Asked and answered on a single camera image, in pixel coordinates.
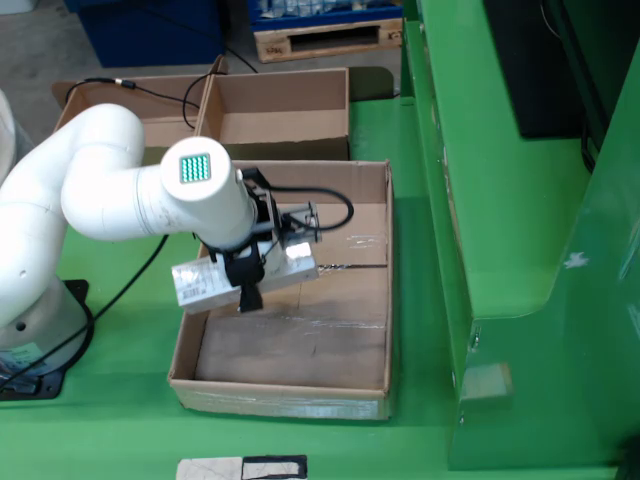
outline black monitor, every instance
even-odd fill
[[[590,136],[600,148],[640,39],[640,1],[546,1],[585,107]]]
[[[640,0],[484,0],[523,137],[604,141],[640,38]]]

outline green led panel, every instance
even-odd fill
[[[202,182],[211,178],[209,154],[191,155],[180,159],[180,182]]]

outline wooden pallet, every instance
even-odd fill
[[[254,36],[262,63],[284,62],[399,47],[402,19],[268,30]]]

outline blue crate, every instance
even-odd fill
[[[103,67],[213,63],[224,53],[216,0],[65,0]],[[144,9],[199,32],[154,16]]]
[[[248,0],[248,2],[251,29],[254,32],[402,17],[402,7],[391,5],[391,2],[386,0]],[[353,5],[357,3],[366,4],[367,8],[353,10]],[[264,10],[276,16],[265,18]]]

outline open cardboard box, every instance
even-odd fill
[[[273,184],[326,186],[351,198],[353,220],[312,246],[320,278],[237,305],[185,314],[169,383],[186,408],[305,418],[382,420],[391,413],[393,192],[388,163],[236,162]],[[345,213],[336,199],[278,193],[281,205],[315,201],[320,222]],[[201,249],[200,256],[207,255]]]
[[[234,160],[348,160],[349,69],[211,77],[196,134]]]
[[[226,72],[224,57],[219,56],[209,73]],[[128,78],[138,86],[153,92],[182,99],[185,92],[200,75],[177,75],[162,77]],[[145,165],[160,162],[166,150],[174,143],[194,135],[182,116],[182,102],[159,98],[141,90],[131,90],[113,83],[87,83],[75,88],[69,102],[65,103],[69,88],[74,82],[58,82],[52,86],[53,95],[63,109],[55,130],[62,128],[84,110],[102,103],[122,105],[135,113],[144,125]],[[202,105],[208,82],[203,79],[189,93],[187,100]],[[194,127],[198,122],[199,110],[187,104],[187,120]]]

